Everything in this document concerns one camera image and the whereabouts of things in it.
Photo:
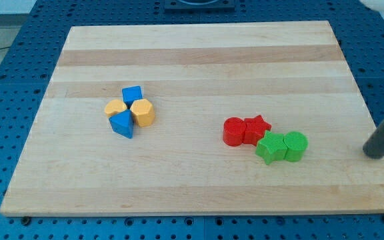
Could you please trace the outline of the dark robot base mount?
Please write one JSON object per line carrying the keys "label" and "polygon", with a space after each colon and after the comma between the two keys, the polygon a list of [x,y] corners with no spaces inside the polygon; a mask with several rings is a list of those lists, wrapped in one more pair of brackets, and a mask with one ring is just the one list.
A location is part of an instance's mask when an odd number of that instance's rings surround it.
{"label": "dark robot base mount", "polygon": [[236,0],[164,0],[165,11],[232,10]]}

